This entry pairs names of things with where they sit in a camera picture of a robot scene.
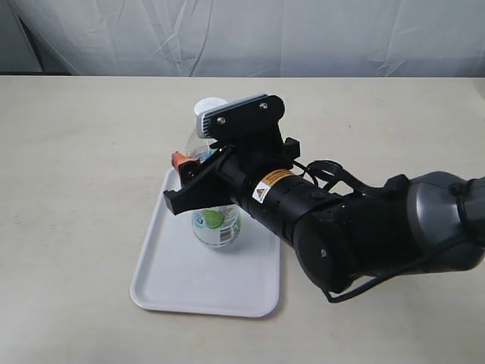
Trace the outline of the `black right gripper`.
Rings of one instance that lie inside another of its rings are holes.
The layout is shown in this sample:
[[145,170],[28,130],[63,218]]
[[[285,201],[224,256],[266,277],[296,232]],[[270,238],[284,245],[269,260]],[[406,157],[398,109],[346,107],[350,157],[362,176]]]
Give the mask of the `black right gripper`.
[[216,152],[205,162],[181,152],[171,155],[181,188],[164,191],[174,215],[199,208],[198,190],[214,188],[230,204],[239,206],[269,231],[293,231],[307,214],[335,205],[340,198],[289,169],[291,163],[257,158],[243,167],[235,152]]

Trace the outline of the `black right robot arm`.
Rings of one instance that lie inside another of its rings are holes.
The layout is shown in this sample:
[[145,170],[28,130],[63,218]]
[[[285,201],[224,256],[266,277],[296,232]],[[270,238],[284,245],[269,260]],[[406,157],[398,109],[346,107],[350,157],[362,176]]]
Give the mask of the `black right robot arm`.
[[484,181],[435,171],[363,184],[336,162],[292,172],[294,152],[227,148],[201,161],[175,152],[181,188],[165,192],[180,214],[235,204],[288,243],[332,303],[391,278],[468,271],[484,259]]

